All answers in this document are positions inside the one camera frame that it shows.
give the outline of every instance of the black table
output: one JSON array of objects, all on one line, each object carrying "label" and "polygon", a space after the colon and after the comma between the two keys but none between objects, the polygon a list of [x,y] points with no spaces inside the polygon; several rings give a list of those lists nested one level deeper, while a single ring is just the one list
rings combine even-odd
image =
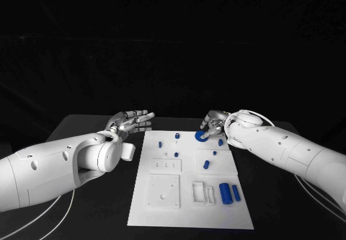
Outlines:
[{"label": "black table", "polygon": [[[95,133],[111,116],[69,115],[48,141]],[[198,131],[202,119],[154,117],[153,130]],[[297,133],[287,122],[277,127]],[[252,219],[254,230],[127,226],[144,132],[130,134],[136,145],[133,161],[120,161],[113,172],[75,190],[72,208],[58,229],[46,239],[342,239],[346,224],[316,203],[294,175],[252,155],[229,147]],[[12,238],[39,239],[53,229],[68,210],[72,193],[66,193],[46,215]],[[23,226],[53,201],[0,214],[0,236]]]}]

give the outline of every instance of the wire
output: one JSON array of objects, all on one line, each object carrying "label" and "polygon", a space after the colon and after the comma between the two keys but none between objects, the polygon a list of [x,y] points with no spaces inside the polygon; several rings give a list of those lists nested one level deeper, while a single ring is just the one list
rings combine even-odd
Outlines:
[{"label": "wire", "polygon": [[271,122],[271,120],[270,120],[264,115],[261,115],[260,113],[257,113],[257,112],[254,112],[254,111],[249,111],[249,110],[247,110],[247,111],[248,111],[249,113],[255,114],[258,117],[261,117],[261,118],[271,124],[271,126],[275,127],[274,123]]},{"label": "wire", "polygon": [[316,191],[316,193],[324,198],[324,200],[345,213],[345,210],[322,195],[322,193],[316,190],[316,188],[310,185],[304,178],[300,178],[304,181],[304,184]]},{"label": "wire", "polygon": [[52,206],[56,204],[58,200],[61,199],[62,196],[59,196],[56,198],[56,200],[53,201],[51,207],[45,210],[45,212],[22,227],[19,228],[13,233],[10,233],[9,235],[6,235],[4,237],[0,238],[0,240],[4,240],[7,237],[10,237],[13,234],[16,234],[20,230],[23,230],[42,216],[43,214],[49,211],[49,209],[52,208]]},{"label": "wire", "polygon": [[296,178],[297,178],[297,181],[301,185],[301,187],[304,188],[306,192],[309,193],[309,195],[311,196],[311,198],[319,202],[319,204],[339,217],[339,219],[346,223],[346,220],[329,209],[329,207],[317,200],[317,198],[311,195],[311,193],[309,192],[307,188],[304,187],[300,179],[298,179],[298,176],[294,174]]},{"label": "wire", "polygon": [[63,218],[62,218],[62,220],[59,221],[59,223],[58,223],[58,225],[55,226],[55,228],[52,229],[52,231],[39,239],[39,240],[42,240],[53,231],[55,231],[55,229],[59,227],[59,225],[61,225],[61,223],[63,222],[63,220],[65,220],[65,217],[68,216],[68,214],[69,214],[69,211],[71,211],[71,206],[72,206],[72,201],[74,201],[74,197],[75,197],[75,190],[74,190],[74,192],[72,192],[72,198],[71,198],[71,203],[69,203],[69,207],[68,207],[68,210],[66,210],[66,213],[65,213],[65,216],[63,216]]}]

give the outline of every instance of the white platform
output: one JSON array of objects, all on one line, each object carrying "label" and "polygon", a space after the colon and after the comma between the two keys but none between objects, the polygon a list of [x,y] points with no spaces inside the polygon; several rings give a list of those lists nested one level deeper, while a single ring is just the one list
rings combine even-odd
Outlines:
[{"label": "white platform", "polygon": [[[211,174],[199,169],[199,162],[203,159],[203,151],[209,150],[211,156]],[[174,153],[179,153],[180,172],[159,172],[160,175],[179,175],[179,208],[166,209],[162,207],[147,207],[150,199],[150,176],[153,174],[153,159],[174,159]],[[196,205],[192,199],[192,184],[202,182],[203,187],[212,187],[215,205]],[[219,184],[228,183],[236,185],[241,201],[225,205]],[[195,139],[195,132],[189,131],[149,131],[144,135],[136,186],[131,199],[131,208],[128,215],[128,226],[153,227],[183,227],[183,228],[212,228],[212,229],[254,229],[249,210],[245,202],[242,187],[238,179],[236,168],[232,153],[224,136],[209,137],[206,142]]]}]

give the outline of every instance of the blue object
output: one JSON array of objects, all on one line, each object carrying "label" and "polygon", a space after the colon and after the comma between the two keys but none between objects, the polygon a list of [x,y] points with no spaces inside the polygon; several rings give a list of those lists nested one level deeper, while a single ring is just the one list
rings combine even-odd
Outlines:
[{"label": "blue object", "polygon": [[238,193],[236,185],[232,185],[232,192],[234,192],[235,201],[239,202],[241,201],[241,196],[239,196],[239,193]]},{"label": "blue object", "polygon": [[196,131],[196,134],[195,134],[195,138],[199,142],[206,142],[208,141],[208,138],[202,139],[200,136],[205,134],[203,131]]},{"label": "blue object", "polygon": [[203,163],[203,169],[208,169],[209,163],[211,163],[211,162],[206,160],[205,163]]},{"label": "blue object", "polygon": [[219,192],[221,192],[222,203],[232,204],[234,200],[232,200],[231,189],[229,189],[228,183],[219,184]]}]

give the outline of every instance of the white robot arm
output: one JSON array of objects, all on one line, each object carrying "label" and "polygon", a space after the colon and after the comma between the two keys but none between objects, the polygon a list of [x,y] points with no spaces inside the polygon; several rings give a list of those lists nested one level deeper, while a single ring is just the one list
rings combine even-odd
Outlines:
[{"label": "white robot arm", "polygon": [[150,131],[154,113],[127,111],[105,130],[33,145],[0,160],[0,212],[43,203],[133,160],[128,133]]},{"label": "white robot arm", "polygon": [[247,110],[235,113],[209,111],[200,125],[203,129],[208,124],[209,130],[199,139],[219,134],[224,127],[226,143],[247,149],[268,163],[306,179],[332,196],[346,212],[346,155],[290,131],[275,126],[262,126],[258,116],[267,120],[262,115]]}]

